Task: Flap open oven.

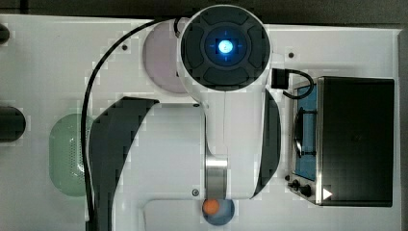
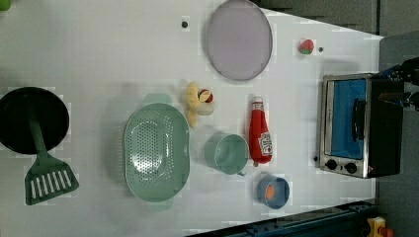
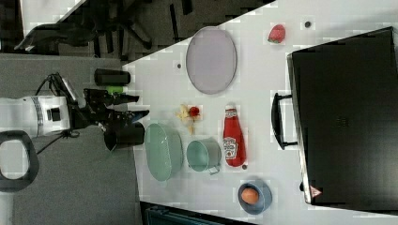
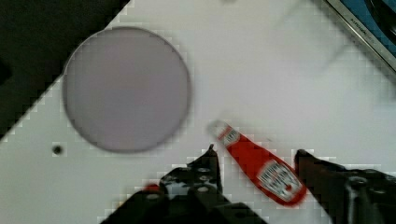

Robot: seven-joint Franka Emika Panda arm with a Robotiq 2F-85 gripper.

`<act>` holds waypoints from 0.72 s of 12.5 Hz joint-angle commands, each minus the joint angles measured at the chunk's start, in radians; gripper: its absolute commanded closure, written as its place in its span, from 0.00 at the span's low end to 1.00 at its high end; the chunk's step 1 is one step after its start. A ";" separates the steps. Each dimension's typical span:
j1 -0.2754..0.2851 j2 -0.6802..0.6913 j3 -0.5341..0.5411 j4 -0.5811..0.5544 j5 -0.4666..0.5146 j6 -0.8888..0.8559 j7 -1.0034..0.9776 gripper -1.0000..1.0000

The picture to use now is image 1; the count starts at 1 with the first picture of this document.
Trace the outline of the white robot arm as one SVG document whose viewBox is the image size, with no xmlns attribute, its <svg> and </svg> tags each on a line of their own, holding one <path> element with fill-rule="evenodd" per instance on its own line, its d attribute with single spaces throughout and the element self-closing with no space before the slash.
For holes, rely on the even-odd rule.
<svg viewBox="0 0 408 231">
<path fill-rule="evenodd" d="M 93 122 L 88 231 L 144 231 L 154 200 L 249 199 L 276 170 L 280 117 L 263 23 L 237 6 L 208 7 L 181 31 L 176 62 L 190 103 L 123 97 Z"/>
</svg>

